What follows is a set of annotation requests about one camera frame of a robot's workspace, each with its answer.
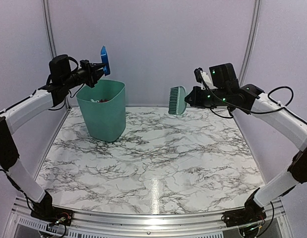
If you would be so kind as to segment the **teal hand brush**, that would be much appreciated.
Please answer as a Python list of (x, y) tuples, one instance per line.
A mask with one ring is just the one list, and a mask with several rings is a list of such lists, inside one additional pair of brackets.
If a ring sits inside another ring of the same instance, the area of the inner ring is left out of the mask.
[(170, 88), (168, 113), (182, 115), (186, 110), (186, 89), (183, 86)]

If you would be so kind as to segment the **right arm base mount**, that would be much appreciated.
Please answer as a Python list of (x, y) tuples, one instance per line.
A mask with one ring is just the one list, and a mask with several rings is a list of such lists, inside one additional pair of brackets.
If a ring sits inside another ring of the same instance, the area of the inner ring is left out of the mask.
[(255, 190), (246, 200), (244, 208), (226, 211), (223, 213), (221, 220), (227, 227), (245, 225), (266, 219), (266, 213), (263, 207), (260, 207), (254, 201), (254, 195), (259, 191)]

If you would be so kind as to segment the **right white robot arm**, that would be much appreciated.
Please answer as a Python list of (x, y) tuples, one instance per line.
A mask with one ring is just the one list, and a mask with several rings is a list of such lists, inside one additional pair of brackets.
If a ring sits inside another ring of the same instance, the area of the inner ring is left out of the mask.
[(257, 86), (240, 86), (231, 63), (212, 66), (209, 70), (210, 74), (202, 68), (194, 70), (196, 82), (200, 86), (193, 87), (184, 99), (186, 103), (201, 109), (227, 107), (230, 112), (239, 109), (273, 127), (298, 149), (289, 167), (257, 189), (245, 202), (240, 218), (251, 222), (259, 215), (259, 209), (288, 193), (299, 183), (307, 182), (307, 121)]

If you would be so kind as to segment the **blue plastic dustpan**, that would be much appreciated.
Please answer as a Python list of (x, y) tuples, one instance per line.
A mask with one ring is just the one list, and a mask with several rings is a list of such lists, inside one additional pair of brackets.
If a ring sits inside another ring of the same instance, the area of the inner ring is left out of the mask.
[(103, 46), (100, 50), (100, 58), (102, 60), (102, 63), (105, 65), (103, 67), (104, 75), (108, 76), (111, 74), (110, 65), (109, 65), (109, 59), (108, 59), (108, 53), (106, 50), (106, 47)]

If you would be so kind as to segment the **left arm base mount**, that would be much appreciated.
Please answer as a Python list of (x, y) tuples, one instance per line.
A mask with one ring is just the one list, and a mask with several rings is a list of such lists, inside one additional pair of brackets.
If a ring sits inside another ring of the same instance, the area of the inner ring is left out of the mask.
[(31, 202), (31, 217), (56, 224), (57, 221), (63, 225), (70, 226), (73, 211), (53, 205), (51, 195), (45, 191), (45, 195), (40, 202)]

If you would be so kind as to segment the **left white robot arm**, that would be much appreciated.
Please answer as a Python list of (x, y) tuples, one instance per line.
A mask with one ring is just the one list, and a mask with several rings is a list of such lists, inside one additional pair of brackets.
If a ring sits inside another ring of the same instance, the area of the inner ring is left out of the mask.
[(50, 73), (45, 85), (0, 111), (0, 170), (33, 204), (33, 211), (47, 221), (57, 217), (57, 209), (51, 195), (35, 181), (21, 161), (15, 134), (39, 115), (54, 111), (65, 101), (71, 89), (81, 85), (92, 88), (101, 77), (109, 75), (107, 53), (101, 53), (100, 59), (100, 63), (92, 63), (87, 59), (77, 61), (66, 54), (56, 56), (49, 62)]

